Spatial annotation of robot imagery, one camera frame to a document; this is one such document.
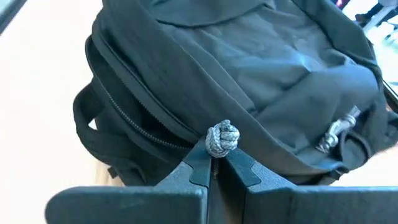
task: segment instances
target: backpack strap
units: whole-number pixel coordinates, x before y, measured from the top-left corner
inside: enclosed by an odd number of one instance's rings
[[[146,177],[141,167],[131,160],[132,142],[127,136],[97,131],[88,126],[104,107],[91,84],[73,102],[76,132],[81,143],[101,162],[112,167],[112,176],[120,176],[125,185],[144,185]]]

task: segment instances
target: person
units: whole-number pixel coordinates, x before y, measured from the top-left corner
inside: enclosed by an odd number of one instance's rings
[[[375,6],[371,8],[367,13],[365,14],[357,14],[355,15],[355,20],[361,25],[365,26],[374,15],[379,13],[383,9],[383,5],[380,3],[377,3]],[[388,21],[389,19],[392,19],[394,16],[398,15],[398,6],[390,11],[384,18],[376,25],[376,27],[379,27],[383,22]]]

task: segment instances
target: table surface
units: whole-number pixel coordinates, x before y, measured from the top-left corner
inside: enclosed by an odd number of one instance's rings
[[[84,43],[100,7],[101,0],[27,1],[0,37],[0,198],[7,205],[0,223],[45,223],[52,195],[107,178],[75,134],[72,113],[92,78]],[[398,185],[397,158],[397,148],[380,153],[335,185]]]

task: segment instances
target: backpack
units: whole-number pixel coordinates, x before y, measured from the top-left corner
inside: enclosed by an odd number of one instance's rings
[[[226,119],[241,150],[299,185],[398,141],[373,47],[329,0],[104,1],[86,56],[76,131],[125,185],[160,182]]]

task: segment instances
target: gray rope knot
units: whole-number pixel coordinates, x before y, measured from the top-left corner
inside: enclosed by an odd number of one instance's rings
[[[222,158],[238,146],[240,133],[231,125],[230,120],[224,120],[207,131],[206,150],[214,158]]]
[[[337,146],[339,142],[337,135],[354,127],[356,124],[356,118],[360,114],[361,111],[354,106],[353,109],[351,109],[351,111],[344,117],[333,122],[316,149],[324,153],[329,153],[330,149]]]

